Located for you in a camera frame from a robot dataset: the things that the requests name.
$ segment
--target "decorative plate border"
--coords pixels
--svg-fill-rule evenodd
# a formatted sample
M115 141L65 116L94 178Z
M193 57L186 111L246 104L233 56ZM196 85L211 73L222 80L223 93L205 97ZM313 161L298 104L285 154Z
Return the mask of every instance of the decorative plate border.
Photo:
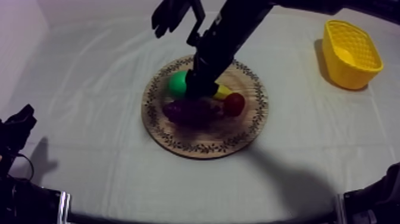
M190 63L193 63L193 55L188 55L186 57L182 57L181 59L173 61L172 64L170 64L166 69L161 69L160 72L152 78L152 80L149 83L150 87L148 88L148 91L145 92L143 95L143 98L146 97L146 101L143 105L144 110L142 108L142 116L147 117L146 119L143 118L145 126L146 126L145 120L148 120L149 128L151 128L153 132L155 132L158 136L161 137L163 143L166 144L166 146L172 147L175 150L181 150L183 153L185 152L186 153L195 152L201 154L209 154L214 152L223 153L218 157L210 157L210 158L219 158L238 151L234 150L230 152L229 149L237 146L237 144L241 142L250 143L252 140L254 140L255 136L257 136L261 132L261 129L263 128L262 126L265 124L265 121L268 116L268 96L264 94L265 89L263 84L260 82L258 76L254 74L246 65L236 60L233 60L231 66L234 66L236 69L241 70L246 76L250 77L250 79L253 81L256 93L255 101L258 104L255 109L256 113L252 118L251 125L249 125L245 131L225 139L220 144L191 145L177 141L176 139L174 139L173 135L167 133L165 129L160 126L158 122L158 114L162 112L157 111L156 106L154 105L154 100L156 99L159 91L158 84L162 78L171 75L172 72L178 70L182 65L188 65ZM197 157L191 157L186 154L183 156L190 158L197 158Z

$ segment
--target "cable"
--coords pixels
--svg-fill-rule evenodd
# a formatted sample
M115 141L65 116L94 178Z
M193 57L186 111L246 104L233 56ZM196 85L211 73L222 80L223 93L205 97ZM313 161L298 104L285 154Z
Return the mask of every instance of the cable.
M24 157L28 162L29 162L29 166L30 166L30 170L31 170L31 173L30 173L30 177L29 177L29 182L32 180L32 178L33 178L33 176L35 175L35 168L33 167L33 163L30 161L30 159L28 158L28 157L26 157L25 155L23 155L23 154L20 154L20 153L17 153L17 154L11 154L11 153L7 153L9 156L12 156L12 157Z
M28 162L29 162L29 165L30 165L30 170L31 170L31 173L30 173L30 177L29 177L29 181L31 181L32 180L32 178L33 178L33 176L35 175L35 168L33 167L33 163L30 161L30 159L28 158L28 157L26 157L25 155L23 155L23 154L17 154L17 157L24 157Z

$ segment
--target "white wall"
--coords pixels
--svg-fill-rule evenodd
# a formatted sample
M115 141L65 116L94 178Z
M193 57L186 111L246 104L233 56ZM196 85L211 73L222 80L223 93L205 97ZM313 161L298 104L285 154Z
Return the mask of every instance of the white wall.
M0 0L0 111L47 31L36 0Z
M38 0L51 27L88 20L151 15L162 0ZM225 0L202 0L205 11L219 11Z

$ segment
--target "red fruit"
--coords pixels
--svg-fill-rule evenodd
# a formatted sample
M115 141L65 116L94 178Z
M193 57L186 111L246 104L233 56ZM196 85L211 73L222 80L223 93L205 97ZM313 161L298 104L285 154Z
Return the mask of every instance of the red fruit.
M245 108L245 98L234 92L229 94L224 100L224 114L231 117L237 117Z

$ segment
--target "table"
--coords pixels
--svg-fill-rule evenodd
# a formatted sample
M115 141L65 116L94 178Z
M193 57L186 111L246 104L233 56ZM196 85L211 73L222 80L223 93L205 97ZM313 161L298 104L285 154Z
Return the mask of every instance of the table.
M208 27L216 13L207 13ZM383 71L363 91L328 83L320 39L327 19L360 26ZM22 151L33 182L67 191L72 210L172 223L269 222L329 208L400 159L400 27L343 10L334 17L275 8L237 53L270 100L264 130L247 149L194 161L160 148L143 128L142 92L153 74L193 54L194 25L155 39L150 17L55 27L30 59L6 118L29 103L38 122ZM12 172L29 173L17 160Z

